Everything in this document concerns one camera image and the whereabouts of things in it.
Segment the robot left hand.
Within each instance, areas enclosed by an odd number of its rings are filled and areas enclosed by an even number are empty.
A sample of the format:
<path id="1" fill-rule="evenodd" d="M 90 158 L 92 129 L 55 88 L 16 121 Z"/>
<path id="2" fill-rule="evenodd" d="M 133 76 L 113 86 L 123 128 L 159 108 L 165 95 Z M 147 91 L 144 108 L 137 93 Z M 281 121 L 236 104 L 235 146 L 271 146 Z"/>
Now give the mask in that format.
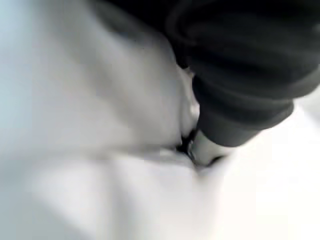
<path id="1" fill-rule="evenodd" d="M 197 167 L 230 156 L 287 119 L 319 85 L 317 0 L 89 0 L 98 21 L 133 36 L 161 33 L 193 74 L 199 116 L 176 147 Z"/>

